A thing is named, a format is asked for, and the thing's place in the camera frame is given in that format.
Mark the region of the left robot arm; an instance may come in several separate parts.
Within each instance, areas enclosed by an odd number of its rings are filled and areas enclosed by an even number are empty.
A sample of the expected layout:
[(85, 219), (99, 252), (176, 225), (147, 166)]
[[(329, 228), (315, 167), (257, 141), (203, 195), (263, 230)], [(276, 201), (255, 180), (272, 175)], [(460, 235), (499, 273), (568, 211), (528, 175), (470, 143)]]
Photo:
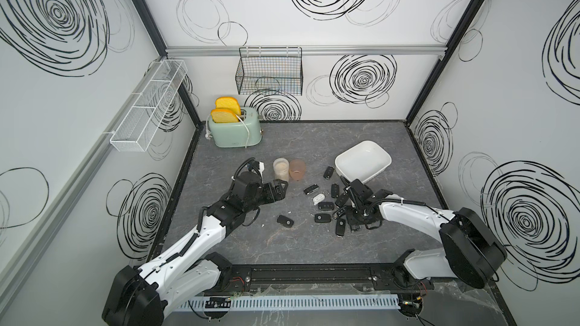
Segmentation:
[(108, 325), (161, 325), (191, 297), (222, 283), (231, 263), (211, 248), (242, 226), (247, 214), (285, 199), (288, 182), (263, 183), (260, 171), (235, 174), (228, 191), (203, 208), (197, 225), (161, 255), (120, 270), (102, 312)]

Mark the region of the black vw key vertical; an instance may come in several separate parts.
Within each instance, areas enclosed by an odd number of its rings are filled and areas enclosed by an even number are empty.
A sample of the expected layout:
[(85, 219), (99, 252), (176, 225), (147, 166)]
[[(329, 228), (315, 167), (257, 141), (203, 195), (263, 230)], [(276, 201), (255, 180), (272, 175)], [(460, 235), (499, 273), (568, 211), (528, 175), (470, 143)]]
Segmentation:
[(339, 218), (335, 223), (335, 235), (337, 237), (344, 237), (346, 232), (346, 220)]

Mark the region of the white storage box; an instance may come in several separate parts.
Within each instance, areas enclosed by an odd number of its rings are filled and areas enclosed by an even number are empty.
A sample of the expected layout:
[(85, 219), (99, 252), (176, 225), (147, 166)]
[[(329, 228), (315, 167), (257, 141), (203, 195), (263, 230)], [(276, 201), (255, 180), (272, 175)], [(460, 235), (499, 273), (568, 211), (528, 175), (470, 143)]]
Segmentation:
[(335, 170), (348, 181), (368, 183), (392, 163), (391, 155), (371, 140), (361, 143), (339, 154), (335, 158)]

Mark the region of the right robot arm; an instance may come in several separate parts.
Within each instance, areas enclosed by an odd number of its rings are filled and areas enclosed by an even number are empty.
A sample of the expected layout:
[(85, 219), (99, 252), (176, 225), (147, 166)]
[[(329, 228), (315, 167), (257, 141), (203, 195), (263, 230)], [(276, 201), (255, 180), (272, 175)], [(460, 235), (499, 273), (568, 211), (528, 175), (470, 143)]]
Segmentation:
[(469, 208), (458, 211), (434, 208), (404, 199), (387, 190), (373, 192), (356, 179), (342, 180), (350, 205), (334, 217), (351, 216), (349, 223), (379, 228), (385, 221), (402, 224), (440, 243), (427, 251), (409, 250), (398, 260), (405, 275), (414, 279), (455, 278), (472, 288), (484, 288), (507, 260), (504, 245), (479, 215)]

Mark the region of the lone black vw key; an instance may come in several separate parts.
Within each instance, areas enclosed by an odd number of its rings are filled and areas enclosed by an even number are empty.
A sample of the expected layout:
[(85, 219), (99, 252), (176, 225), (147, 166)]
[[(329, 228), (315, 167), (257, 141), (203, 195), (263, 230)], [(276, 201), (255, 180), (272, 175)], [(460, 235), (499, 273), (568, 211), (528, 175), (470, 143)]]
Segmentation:
[(293, 228), (293, 226), (295, 224), (295, 222), (294, 222), (293, 219), (291, 219), (291, 218), (289, 218), (287, 216), (284, 216), (284, 215), (279, 215), (277, 217), (277, 219), (276, 219), (276, 222), (279, 225), (281, 225), (281, 226), (283, 226), (285, 228), (288, 228), (288, 229)]

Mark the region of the chrome-trimmed porsche key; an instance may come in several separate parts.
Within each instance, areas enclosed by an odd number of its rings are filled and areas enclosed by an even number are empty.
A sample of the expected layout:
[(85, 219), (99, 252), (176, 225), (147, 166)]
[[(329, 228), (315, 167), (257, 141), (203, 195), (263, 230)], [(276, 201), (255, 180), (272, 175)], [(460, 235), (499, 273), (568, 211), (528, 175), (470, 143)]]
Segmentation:
[(343, 217), (345, 214), (347, 214), (347, 212), (348, 212), (347, 206), (341, 207), (332, 213), (332, 218), (336, 220), (338, 218)]

